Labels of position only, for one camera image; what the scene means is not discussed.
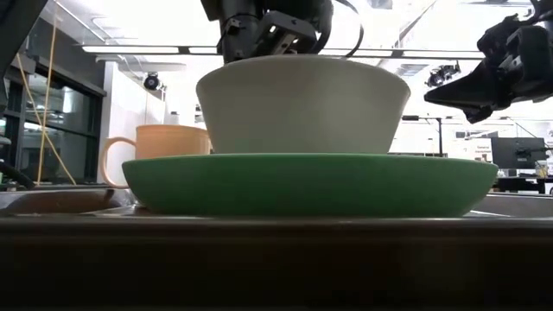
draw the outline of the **white bowl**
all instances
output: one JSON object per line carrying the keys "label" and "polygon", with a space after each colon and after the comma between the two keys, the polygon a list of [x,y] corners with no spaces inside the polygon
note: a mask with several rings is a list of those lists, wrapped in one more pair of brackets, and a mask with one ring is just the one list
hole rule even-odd
{"label": "white bowl", "polygon": [[216,153],[383,154],[410,96],[382,68],[317,55],[236,61],[196,91]]}

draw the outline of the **green plate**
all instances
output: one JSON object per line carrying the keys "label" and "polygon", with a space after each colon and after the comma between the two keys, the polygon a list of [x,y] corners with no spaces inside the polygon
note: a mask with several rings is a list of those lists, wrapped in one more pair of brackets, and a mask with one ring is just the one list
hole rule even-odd
{"label": "green plate", "polygon": [[125,162],[154,213],[202,216],[457,217],[483,199],[497,167],[398,155],[188,155]]}

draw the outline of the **mug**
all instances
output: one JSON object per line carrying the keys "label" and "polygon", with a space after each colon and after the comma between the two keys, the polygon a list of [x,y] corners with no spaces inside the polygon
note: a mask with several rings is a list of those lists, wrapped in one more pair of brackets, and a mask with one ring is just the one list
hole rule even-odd
{"label": "mug", "polygon": [[142,125],[137,127],[137,140],[125,137],[108,138],[100,156],[100,173],[105,182],[116,189],[118,185],[107,174],[107,153],[114,143],[135,146],[135,159],[153,159],[164,156],[209,155],[211,143],[206,130],[183,125]]}

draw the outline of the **white wall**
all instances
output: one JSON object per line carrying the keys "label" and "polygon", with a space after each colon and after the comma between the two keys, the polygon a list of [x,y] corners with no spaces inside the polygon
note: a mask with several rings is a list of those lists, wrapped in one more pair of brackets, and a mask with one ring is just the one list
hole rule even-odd
{"label": "white wall", "polygon": [[[115,62],[105,64],[104,89],[107,96],[102,105],[100,150],[107,137],[123,136],[134,140],[137,126],[163,123],[165,103],[122,73]],[[113,181],[125,184],[121,164],[134,159],[134,155],[134,148],[125,143],[110,148],[107,172]],[[98,178],[99,182],[104,182],[100,173]]]}
{"label": "white wall", "polygon": [[195,107],[198,104],[196,84],[211,71],[222,67],[222,57],[190,56],[187,68],[182,73],[160,73],[167,85],[166,102],[168,111],[179,112],[179,124],[202,127],[194,121]]}

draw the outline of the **robotic arm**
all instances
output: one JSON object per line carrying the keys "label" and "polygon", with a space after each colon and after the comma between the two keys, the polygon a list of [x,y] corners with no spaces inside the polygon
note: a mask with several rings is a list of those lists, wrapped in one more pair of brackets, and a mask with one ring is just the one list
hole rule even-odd
{"label": "robotic arm", "polygon": [[210,21],[219,20],[217,49],[225,63],[271,54],[318,54],[332,28],[331,0],[202,0],[202,4]]}
{"label": "robotic arm", "polygon": [[[426,93],[430,103],[458,108],[474,124],[494,111],[553,95],[553,0],[531,0],[526,21],[508,16],[478,40],[485,59],[466,77]],[[545,28],[536,26],[543,22]]]}

